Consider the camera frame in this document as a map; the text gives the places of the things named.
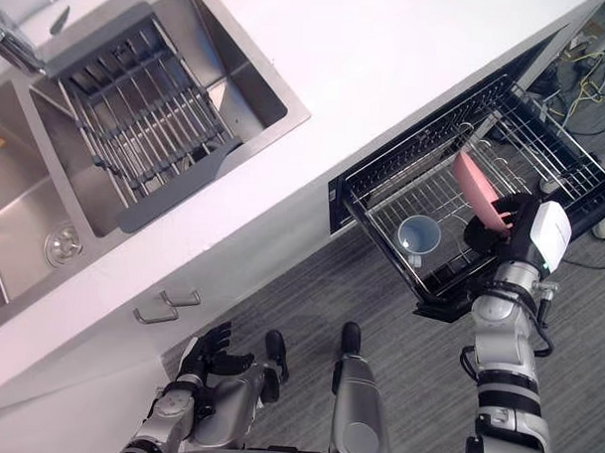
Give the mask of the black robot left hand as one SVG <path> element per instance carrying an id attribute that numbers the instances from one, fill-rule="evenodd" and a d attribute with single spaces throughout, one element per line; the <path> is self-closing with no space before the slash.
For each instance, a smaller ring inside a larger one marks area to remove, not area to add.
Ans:
<path id="1" fill-rule="evenodd" d="M 194 337 L 184 350 L 176 380 L 196 376 L 206 384 L 208 375 L 234 377 L 249 370 L 254 354 L 230 355 L 227 348 L 231 334 L 231 321 L 225 321 Z"/>

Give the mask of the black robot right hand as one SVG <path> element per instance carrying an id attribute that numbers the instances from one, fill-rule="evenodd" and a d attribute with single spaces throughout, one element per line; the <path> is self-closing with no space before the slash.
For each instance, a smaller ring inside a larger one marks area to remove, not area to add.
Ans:
<path id="1" fill-rule="evenodd" d="M 501 262 L 527 264 L 537 270 L 540 279 L 553 273 L 571 239 L 572 227 L 563 207 L 517 193 L 493 201 L 492 206 L 505 217 L 506 232 L 490 230 L 474 217 L 463 232 L 466 244 Z"/>

